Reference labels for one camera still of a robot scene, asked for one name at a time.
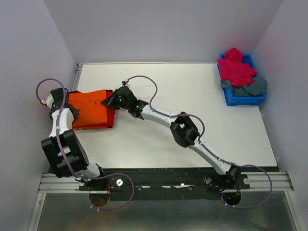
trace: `clothes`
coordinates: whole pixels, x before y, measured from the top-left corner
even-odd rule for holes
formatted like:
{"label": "clothes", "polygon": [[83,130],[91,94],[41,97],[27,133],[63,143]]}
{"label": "clothes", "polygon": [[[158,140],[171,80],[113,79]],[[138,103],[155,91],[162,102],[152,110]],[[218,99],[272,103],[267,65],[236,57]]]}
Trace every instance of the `clothes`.
{"label": "clothes", "polygon": [[236,48],[227,51],[223,59],[218,59],[221,80],[229,80],[234,87],[254,82],[257,74],[249,64],[242,63],[243,54]]}
{"label": "clothes", "polygon": [[111,94],[112,91],[106,90],[89,93],[71,92],[68,103],[80,110],[77,119],[73,123],[73,129],[112,128],[115,110],[101,104],[101,101]]}
{"label": "clothes", "polygon": [[242,85],[240,88],[233,87],[229,80],[221,80],[220,86],[231,88],[234,97],[256,97],[266,92],[267,83],[262,77],[254,77],[253,83]]}

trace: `white wall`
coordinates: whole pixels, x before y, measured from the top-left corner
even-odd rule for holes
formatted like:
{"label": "white wall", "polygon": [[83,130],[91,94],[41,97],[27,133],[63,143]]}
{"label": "white wall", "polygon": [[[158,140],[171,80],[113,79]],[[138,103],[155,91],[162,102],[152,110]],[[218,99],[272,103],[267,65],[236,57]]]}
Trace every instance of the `white wall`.
{"label": "white wall", "polygon": [[268,80],[261,106],[279,166],[288,170],[308,227],[308,1],[284,0],[254,60]]}
{"label": "white wall", "polygon": [[44,0],[78,63],[215,62],[253,52],[282,0]]}
{"label": "white wall", "polygon": [[[37,83],[55,77],[71,87],[76,65],[41,0],[0,7],[0,230],[26,230],[43,170],[40,141],[51,130]],[[46,97],[49,87],[41,89]]]}

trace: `blue plastic bin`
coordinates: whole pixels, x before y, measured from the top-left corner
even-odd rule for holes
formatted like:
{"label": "blue plastic bin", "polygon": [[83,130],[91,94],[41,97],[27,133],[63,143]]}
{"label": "blue plastic bin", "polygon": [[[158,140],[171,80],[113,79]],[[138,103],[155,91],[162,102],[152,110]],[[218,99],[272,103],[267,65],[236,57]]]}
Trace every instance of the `blue plastic bin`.
{"label": "blue plastic bin", "polygon": [[[250,54],[244,54],[243,64],[250,64],[250,66],[256,70],[256,66],[254,64],[254,61],[252,60],[252,57]],[[220,74],[220,68],[219,65],[217,64],[218,71]],[[236,105],[259,105],[263,100],[266,99],[266,93],[263,93],[261,96],[258,97],[234,97],[232,95],[231,88],[224,88],[223,92],[225,94],[226,98],[226,103],[228,106],[236,106]]]}

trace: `dark green garment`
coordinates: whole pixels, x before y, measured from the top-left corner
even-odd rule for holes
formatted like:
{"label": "dark green garment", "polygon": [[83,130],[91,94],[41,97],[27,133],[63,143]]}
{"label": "dark green garment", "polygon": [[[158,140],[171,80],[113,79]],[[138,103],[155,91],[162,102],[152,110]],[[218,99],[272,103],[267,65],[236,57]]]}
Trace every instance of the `dark green garment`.
{"label": "dark green garment", "polygon": [[234,97],[261,96],[266,92],[267,85],[268,82],[262,77],[254,77],[253,83],[242,85],[240,88],[232,86],[229,80],[220,81],[220,86],[222,88],[231,88]]}

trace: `purple cable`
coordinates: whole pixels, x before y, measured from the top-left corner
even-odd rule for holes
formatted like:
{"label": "purple cable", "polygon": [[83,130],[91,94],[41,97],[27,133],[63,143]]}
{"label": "purple cable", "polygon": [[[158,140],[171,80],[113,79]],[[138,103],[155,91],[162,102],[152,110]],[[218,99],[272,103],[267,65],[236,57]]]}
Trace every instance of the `purple cable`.
{"label": "purple cable", "polygon": [[[140,76],[140,75],[130,77],[130,78],[128,78],[128,81],[130,81],[130,80],[133,79],[133,78],[137,78],[137,77],[146,78],[146,79],[150,80],[150,81],[155,85],[155,93],[154,93],[154,95],[152,96],[152,98],[150,99],[150,102],[149,102],[149,107],[150,107],[150,109],[151,109],[152,111],[154,111],[154,112],[156,112],[156,113],[162,115],[162,116],[169,117],[168,114],[163,113],[163,112],[159,112],[159,111],[155,110],[155,109],[152,107],[152,101],[153,101],[154,97],[156,96],[156,94],[157,94],[157,92],[158,92],[158,86],[157,86],[157,84],[156,84],[151,78],[149,78],[149,77],[147,77],[147,76]],[[262,202],[260,202],[260,203],[258,203],[258,204],[256,204],[256,205],[245,206],[245,207],[232,206],[232,205],[229,205],[229,204],[225,201],[225,194],[222,193],[222,194],[221,194],[221,200],[222,200],[222,202],[225,204],[225,206],[228,206],[228,207],[231,207],[231,208],[237,208],[237,209],[249,209],[249,208],[254,208],[254,207],[260,206],[260,205],[266,203],[266,202],[270,199],[270,197],[272,196],[272,193],[273,193],[273,183],[272,183],[272,181],[271,181],[271,178],[270,178],[269,174],[268,174],[265,170],[263,170],[262,168],[260,168],[260,167],[258,167],[258,166],[255,166],[255,165],[242,165],[242,166],[240,166],[240,165],[237,165],[237,164],[235,164],[235,163],[232,163],[232,162],[229,162],[229,161],[226,161],[226,160],[221,159],[219,156],[215,155],[211,150],[209,150],[208,147],[207,147],[204,143],[201,142],[201,137],[203,136],[203,134],[204,134],[204,132],[205,132],[205,125],[204,125],[204,122],[201,120],[201,118],[199,118],[199,117],[197,117],[197,116],[195,116],[195,115],[191,115],[191,114],[177,114],[177,115],[171,116],[171,118],[175,118],[175,117],[179,117],[179,116],[191,116],[191,117],[194,117],[194,118],[196,118],[196,119],[198,119],[198,120],[200,121],[203,130],[202,130],[201,134],[199,135],[198,141],[199,141],[199,143],[201,144],[201,146],[204,147],[204,148],[205,148],[213,157],[215,157],[217,160],[220,160],[220,161],[222,161],[222,162],[224,162],[224,163],[226,163],[226,164],[230,164],[230,165],[232,165],[232,166],[239,167],[239,168],[243,168],[243,167],[254,167],[254,168],[256,168],[256,169],[258,169],[258,170],[264,172],[264,174],[269,178],[270,191],[269,191],[269,195],[267,196],[267,198],[265,198],[264,201],[262,201]]]}
{"label": "purple cable", "polygon": [[[63,89],[63,101],[62,101],[62,104],[61,104],[61,106],[60,106],[59,114],[58,114],[57,119],[56,119],[56,126],[59,127],[60,115],[61,115],[61,112],[62,112],[62,110],[63,110],[63,108],[64,108],[64,103],[65,103],[65,98],[66,98],[66,91],[65,91],[65,88],[64,88],[63,84],[62,84],[59,80],[57,80],[57,79],[55,79],[55,78],[46,78],[46,79],[42,80],[41,82],[39,82],[39,84],[37,85],[37,88],[36,88],[36,95],[37,95],[37,99],[38,99],[39,102],[41,103],[41,99],[40,99],[40,97],[39,97],[39,91],[38,91],[38,90],[39,90],[39,87],[40,87],[40,85],[41,85],[43,82],[46,82],[46,81],[49,81],[49,80],[56,81],[57,83],[60,84],[61,88]],[[56,139],[57,139],[57,144],[58,144],[58,146],[59,146],[60,152],[61,152],[61,154],[62,154],[62,156],[63,156],[63,159],[65,160],[65,163],[66,163],[68,169],[70,170],[70,172],[72,173],[72,175],[73,175],[74,177],[80,177],[80,176],[78,176],[78,175],[76,174],[76,172],[73,170],[73,167],[72,167],[71,164],[69,163],[69,161],[68,161],[68,159],[67,159],[67,156],[66,156],[66,154],[65,154],[65,152],[64,152],[64,150],[63,150],[63,146],[62,146],[61,141],[60,141],[59,129],[56,129]],[[129,181],[130,181],[130,183],[131,183],[131,186],[132,186],[132,194],[131,194],[129,200],[128,200],[125,204],[123,204],[123,205],[121,205],[121,206],[118,206],[118,207],[115,207],[115,208],[109,208],[109,209],[103,209],[103,208],[96,208],[96,209],[99,209],[99,210],[116,210],[116,209],[119,209],[119,208],[123,208],[124,206],[128,205],[128,204],[131,202],[131,200],[132,200],[132,198],[133,198],[133,196],[134,196],[134,193],[135,193],[135,185],[134,185],[132,179],[131,179],[128,175],[126,175],[126,174],[123,174],[123,173],[113,173],[113,174],[109,174],[109,175],[106,175],[106,176],[103,176],[103,177],[92,177],[91,179],[93,179],[93,180],[101,180],[101,179],[105,179],[105,178],[112,177],[112,176],[124,176],[124,177],[126,177],[127,179],[129,179]]]}

